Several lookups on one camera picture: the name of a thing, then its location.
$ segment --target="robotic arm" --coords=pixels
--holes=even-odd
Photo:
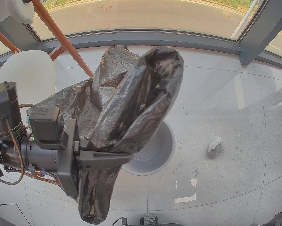
[[[34,107],[28,117],[32,132],[22,123],[20,108]],[[0,83],[0,164],[6,172],[54,183],[67,196],[77,197],[79,170],[89,172],[130,162],[133,154],[87,151],[89,140],[79,139],[76,120],[65,126],[58,107],[19,105],[16,83]],[[55,180],[44,179],[50,175]]]

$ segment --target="asphalt road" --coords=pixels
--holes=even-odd
[[[186,0],[93,1],[57,9],[50,15],[65,34],[108,28],[166,28],[221,37],[230,37],[243,18],[230,10]],[[39,17],[34,18],[38,35],[42,39],[52,37],[44,26]]]

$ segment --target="wooden chair frame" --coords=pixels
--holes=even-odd
[[[80,57],[78,52],[75,50],[73,45],[69,42],[64,33],[57,26],[53,18],[50,16],[46,8],[43,6],[40,0],[32,0],[34,10],[40,19],[44,22],[44,24],[48,27],[48,29],[53,33],[53,35],[60,42],[60,46],[56,47],[49,56],[52,60],[55,60],[59,55],[61,55],[64,51],[68,51],[68,53],[72,56],[72,58],[78,63],[78,65],[83,69],[83,71],[90,77],[94,77],[94,74],[90,70],[90,68],[86,65],[83,59]],[[1,32],[0,32],[0,41],[9,48],[14,54],[20,52],[20,50],[14,46]]]

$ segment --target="black plastic bag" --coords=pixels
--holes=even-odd
[[[168,47],[152,47],[143,56],[126,47],[106,49],[94,78],[64,88],[37,106],[57,106],[76,119],[88,149],[136,153],[157,131],[172,107],[183,78],[184,60]],[[109,211],[121,166],[79,171],[77,199],[81,218],[102,223]]]

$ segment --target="cylindrical motor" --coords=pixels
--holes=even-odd
[[[19,102],[17,99],[17,92],[16,92],[16,83],[15,82],[4,82],[8,97],[9,97],[9,105],[10,105],[10,113],[11,117],[9,121],[10,127],[17,136],[23,129],[24,125],[22,123],[22,117],[19,110]],[[0,137],[8,136],[9,131],[5,121],[0,119]]]
[[[31,164],[37,171],[45,169],[49,172],[57,172],[58,151],[41,149],[34,141],[33,134],[26,133],[23,137],[21,153],[25,171],[29,171],[29,164]],[[18,153],[12,141],[0,141],[0,164],[20,169]]]

